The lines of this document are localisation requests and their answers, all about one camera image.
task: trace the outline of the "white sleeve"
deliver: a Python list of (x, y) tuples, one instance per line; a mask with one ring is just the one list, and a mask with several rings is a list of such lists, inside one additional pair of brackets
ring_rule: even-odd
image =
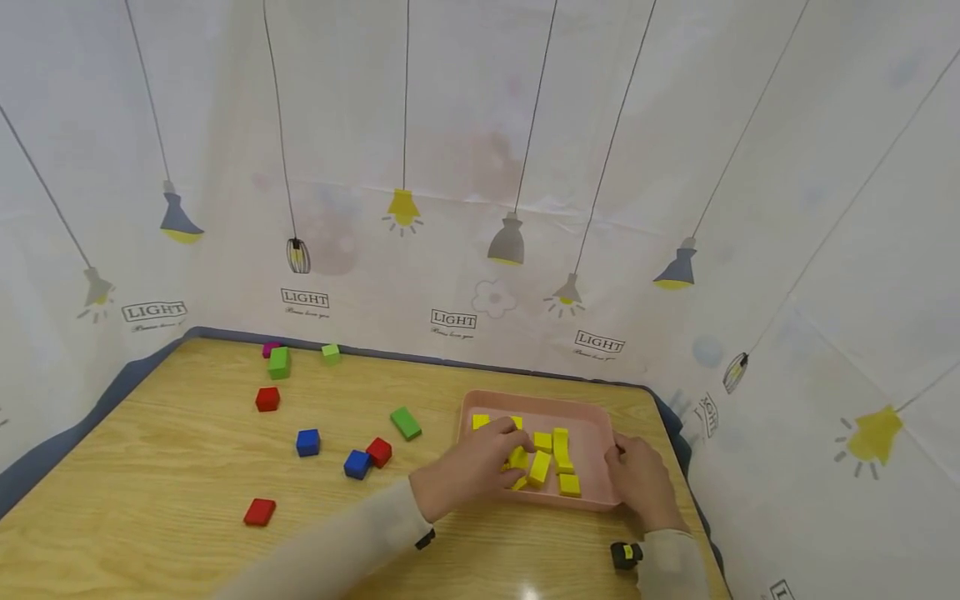
[(693, 536), (663, 529), (644, 537), (636, 566), (636, 588), (643, 600), (709, 600), (707, 572)]
[(433, 527), (404, 478), (338, 515), (309, 526), (230, 581), (216, 600), (340, 598), (364, 576)]

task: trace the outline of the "black object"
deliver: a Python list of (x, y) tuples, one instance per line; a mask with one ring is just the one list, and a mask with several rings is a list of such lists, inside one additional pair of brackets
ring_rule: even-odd
[(629, 571), (643, 560), (640, 544), (625, 541), (610, 544), (610, 555), (613, 558), (613, 568), (621, 571)]
[(422, 550), (423, 548), (425, 548), (425, 547), (427, 547), (428, 545), (430, 545), (430, 542), (433, 541), (433, 539), (436, 538), (436, 537), (437, 537), (437, 531), (434, 530), (434, 529), (431, 529), (431, 530), (430, 530), (430, 533), (428, 533), (427, 535), (425, 535), (425, 536), (423, 536), (422, 538), (420, 538), (420, 541), (418, 541), (417, 543), (415, 543), (414, 546), (415, 546), (418, 550)]

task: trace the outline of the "green block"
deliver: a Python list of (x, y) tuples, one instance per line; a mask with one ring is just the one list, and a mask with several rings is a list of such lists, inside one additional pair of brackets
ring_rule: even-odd
[(340, 347), (336, 344), (327, 344), (323, 348), (324, 350), (324, 360), (327, 365), (331, 367), (340, 362)]
[(396, 428), (399, 429), (403, 435), (403, 439), (407, 442), (410, 442), (422, 433), (422, 431), (420, 431), (420, 424), (417, 423), (417, 420), (410, 414), (406, 406), (401, 406), (391, 413), (390, 420), (394, 422)]
[(288, 347), (281, 346), (270, 351), (267, 372), (271, 379), (286, 379), (290, 376), (290, 349)]

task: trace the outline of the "red cube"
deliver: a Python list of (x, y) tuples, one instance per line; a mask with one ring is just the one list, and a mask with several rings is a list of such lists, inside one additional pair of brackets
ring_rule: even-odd
[(367, 454), (371, 455), (377, 468), (383, 468), (394, 455), (394, 449), (384, 440), (376, 438), (367, 446)]
[(266, 527), (275, 509), (276, 502), (273, 500), (254, 498), (250, 504), (250, 508), (247, 509), (247, 514), (243, 517), (243, 522), (257, 527)]
[(277, 388), (260, 388), (256, 393), (256, 410), (261, 413), (274, 411), (280, 405), (280, 390)]

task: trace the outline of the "blue cube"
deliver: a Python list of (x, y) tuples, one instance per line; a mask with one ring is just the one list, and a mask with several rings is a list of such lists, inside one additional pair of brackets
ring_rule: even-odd
[(316, 429), (304, 429), (297, 434), (297, 453), (301, 456), (320, 454), (320, 432)]
[(362, 480), (367, 476), (371, 463), (372, 457), (370, 454), (360, 450), (352, 450), (344, 463), (344, 473), (347, 474), (347, 477)]

